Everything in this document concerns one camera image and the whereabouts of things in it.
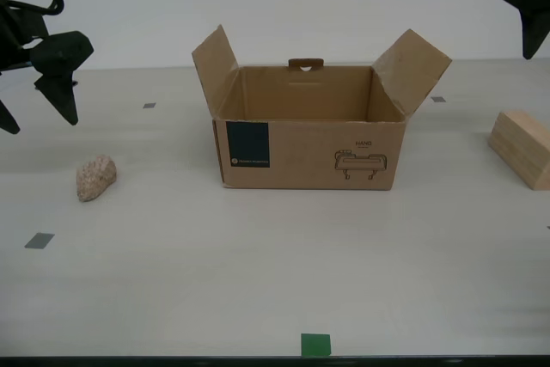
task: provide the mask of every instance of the gray square marker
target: gray square marker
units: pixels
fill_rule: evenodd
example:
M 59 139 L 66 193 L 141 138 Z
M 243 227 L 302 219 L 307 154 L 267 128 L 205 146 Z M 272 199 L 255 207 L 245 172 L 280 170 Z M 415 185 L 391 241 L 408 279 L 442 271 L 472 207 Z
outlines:
M 36 235 L 31 238 L 31 241 L 27 242 L 25 248 L 31 249 L 44 249 L 48 242 L 50 242 L 55 234 L 44 234 L 42 232 L 37 232 Z

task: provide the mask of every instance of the white wall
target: white wall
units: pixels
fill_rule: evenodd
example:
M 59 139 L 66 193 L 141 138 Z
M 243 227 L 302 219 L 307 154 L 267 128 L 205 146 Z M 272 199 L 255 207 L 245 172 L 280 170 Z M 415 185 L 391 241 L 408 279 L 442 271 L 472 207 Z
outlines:
M 49 3 L 49 0 L 34 0 Z M 225 26 L 242 64 L 321 57 L 374 60 L 407 28 L 452 58 L 520 58 L 519 14 L 502 0 L 65 0 L 51 32 L 80 30 L 87 68 L 192 64 L 191 50 Z M 550 40 L 537 57 L 550 57 Z

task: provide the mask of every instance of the black robotic arm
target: black robotic arm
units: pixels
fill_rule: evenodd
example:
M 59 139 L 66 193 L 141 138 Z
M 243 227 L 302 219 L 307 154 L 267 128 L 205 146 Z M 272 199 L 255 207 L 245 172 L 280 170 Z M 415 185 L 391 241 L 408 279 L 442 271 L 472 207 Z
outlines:
M 72 73 L 94 51 L 80 32 L 50 35 L 44 15 L 59 15 L 63 0 L 52 0 L 47 8 L 16 0 L 0 0 L 0 75 L 5 70 L 33 66 L 42 77 L 36 88 L 71 125 L 78 122 Z M 24 46 L 42 41 L 32 48 Z M 20 128 L 0 101 L 0 128 L 16 134 Z

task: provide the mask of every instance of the box handle slot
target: box handle slot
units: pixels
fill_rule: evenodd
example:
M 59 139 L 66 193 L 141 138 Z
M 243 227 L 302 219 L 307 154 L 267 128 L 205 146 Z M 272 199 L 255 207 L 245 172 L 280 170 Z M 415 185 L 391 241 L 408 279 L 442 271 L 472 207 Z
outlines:
M 289 59 L 289 69 L 307 72 L 322 69 L 325 61 L 320 58 Z

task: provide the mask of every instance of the green square marker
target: green square marker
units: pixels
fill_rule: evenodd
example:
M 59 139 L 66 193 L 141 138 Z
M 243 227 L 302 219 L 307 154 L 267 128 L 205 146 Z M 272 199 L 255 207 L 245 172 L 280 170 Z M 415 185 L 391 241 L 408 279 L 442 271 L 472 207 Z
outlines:
M 329 334 L 302 334 L 302 357 L 330 356 Z

